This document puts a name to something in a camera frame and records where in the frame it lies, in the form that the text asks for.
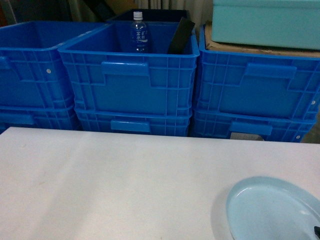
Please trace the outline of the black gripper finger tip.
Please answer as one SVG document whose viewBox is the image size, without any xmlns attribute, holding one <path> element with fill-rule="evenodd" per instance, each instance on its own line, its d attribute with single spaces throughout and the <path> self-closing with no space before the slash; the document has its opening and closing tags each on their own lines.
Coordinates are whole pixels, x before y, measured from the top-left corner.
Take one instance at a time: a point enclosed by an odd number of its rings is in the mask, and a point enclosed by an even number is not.
<svg viewBox="0 0 320 240">
<path fill-rule="evenodd" d="M 320 227 L 319 226 L 314 226 L 314 233 L 317 237 L 320 237 Z"/>
</svg>

